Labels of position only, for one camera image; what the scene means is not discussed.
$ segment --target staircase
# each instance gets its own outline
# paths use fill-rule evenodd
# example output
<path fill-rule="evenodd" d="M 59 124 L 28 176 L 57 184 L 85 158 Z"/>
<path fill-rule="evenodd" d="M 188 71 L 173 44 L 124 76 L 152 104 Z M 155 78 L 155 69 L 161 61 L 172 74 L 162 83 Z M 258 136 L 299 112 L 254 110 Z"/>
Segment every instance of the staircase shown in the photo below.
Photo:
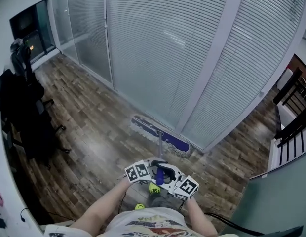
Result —
<path fill-rule="evenodd" d="M 268 171 L 306 152 L 306 81 L 296 69 L 274 98 L 278 127 L 271 141 Z"/>

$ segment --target gray pants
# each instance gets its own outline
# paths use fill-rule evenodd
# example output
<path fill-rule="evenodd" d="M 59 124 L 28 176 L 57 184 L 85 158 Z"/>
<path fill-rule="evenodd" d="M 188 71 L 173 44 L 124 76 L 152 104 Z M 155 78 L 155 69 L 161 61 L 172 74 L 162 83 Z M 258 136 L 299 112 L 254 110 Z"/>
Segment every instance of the gray pants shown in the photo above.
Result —
<path fill-rule="evenodd" d="M 148 206 L 149 207 L 166 207 L 174 209 L 174 206 L 164 197 L 161 196 L 160 193 L 150 193 L 148 198 Z"/>

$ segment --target window blind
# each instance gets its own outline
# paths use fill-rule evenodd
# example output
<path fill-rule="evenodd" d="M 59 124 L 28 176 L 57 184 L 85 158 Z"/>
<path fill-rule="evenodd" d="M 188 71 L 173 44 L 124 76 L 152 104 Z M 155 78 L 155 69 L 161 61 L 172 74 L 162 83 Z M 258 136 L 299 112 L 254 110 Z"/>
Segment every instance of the window blind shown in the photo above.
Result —
<path fill-rule="evenodd" d="M 104 0 L 69 0 L 69 10 L 80 63 L 111 82 L 105 35 Z"/>
<path fill-rule="evenodd" d="M 174 128 L 186 106 L 226 0 L 108 0 L 115 86 Z"/>
<path fill-rule="evenodd" d="M 78 62 L 68 12 L 68 0 L 52 0 L 52 7 L 62 52 Z"/>
<path fill-rule="evenodd" d="M 259 94 L 283 58 L 305 0 L 242 0 L 216 68 L 182 135 L 200 148 Z"/>

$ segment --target person's left arm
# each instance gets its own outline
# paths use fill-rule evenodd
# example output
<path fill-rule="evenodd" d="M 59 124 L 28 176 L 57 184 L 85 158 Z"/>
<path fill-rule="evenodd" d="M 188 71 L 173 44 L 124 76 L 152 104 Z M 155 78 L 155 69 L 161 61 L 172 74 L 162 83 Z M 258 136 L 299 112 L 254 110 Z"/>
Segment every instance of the person's left arm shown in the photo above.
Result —
<path fill-rule="evenodd" d="M 128 178 L 123 178 L 116 186 L 93 203 L 83 216 L 70 227 L 82 229 L 92 236 L 97 236 L 101 226 L 112 214 L 121 197 L 131 185 Z"/>

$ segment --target mop handle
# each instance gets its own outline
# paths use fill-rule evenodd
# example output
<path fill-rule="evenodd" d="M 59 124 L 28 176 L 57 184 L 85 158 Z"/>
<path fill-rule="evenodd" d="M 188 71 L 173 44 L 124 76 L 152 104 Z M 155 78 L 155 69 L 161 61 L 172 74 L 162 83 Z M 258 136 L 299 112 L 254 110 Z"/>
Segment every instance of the mop handle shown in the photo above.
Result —
<path fill-rule="evenodd" d="M 158 157 L 162 159 L 163 157 L 163 147 L 162 147 L 162 132 L 157 131 L 158 136 L 159 136 L 159 145 L 158 145 Z M 158 167 L 157 168 L 157 173 L 156 173 L 156 184 L 157 185 L 162 185 L 164 184 L 164 171 L 162 168 Z"/>

